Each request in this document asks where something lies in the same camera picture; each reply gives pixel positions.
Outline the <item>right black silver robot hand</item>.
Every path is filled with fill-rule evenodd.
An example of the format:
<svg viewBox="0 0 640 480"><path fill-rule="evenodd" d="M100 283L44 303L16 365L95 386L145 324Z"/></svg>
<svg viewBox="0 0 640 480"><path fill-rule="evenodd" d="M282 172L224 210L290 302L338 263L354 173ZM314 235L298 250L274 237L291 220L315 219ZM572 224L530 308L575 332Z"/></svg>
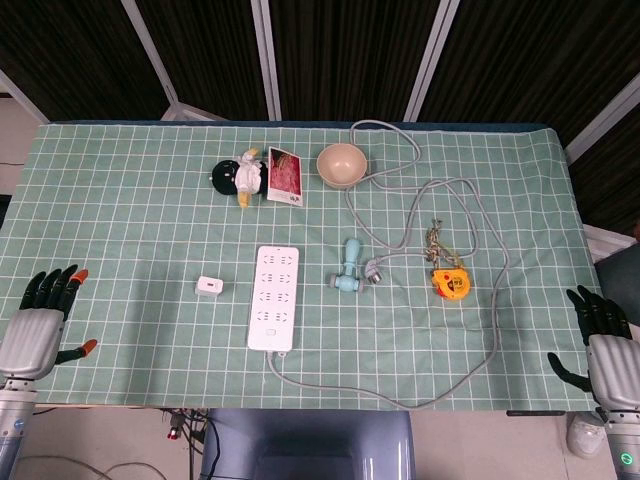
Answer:
<svg viewBox="0 0 640 480"><path fill-rule="evenodd" d="M586 376L566 369L553 352L547 359L563 382L590 393L609 412L639 409L639 342L633 338L622 308L579 285L567 290L573 304L587 359Z"/></svg>

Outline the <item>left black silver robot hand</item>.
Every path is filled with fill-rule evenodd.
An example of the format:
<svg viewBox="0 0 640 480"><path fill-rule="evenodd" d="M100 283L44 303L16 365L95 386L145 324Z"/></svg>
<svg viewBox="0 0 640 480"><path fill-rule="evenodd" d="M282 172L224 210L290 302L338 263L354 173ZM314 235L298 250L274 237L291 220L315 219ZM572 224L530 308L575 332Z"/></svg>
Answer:
<svg viewBox="0 0 640 480"><path fill-rule="evenodd" d="M90 339L73 349L60 348L77 291L88 275L71 265L42 271L29 281L1 342L1 377L7 385L40 380L53 367L82 359L98 345Z"/></svg>

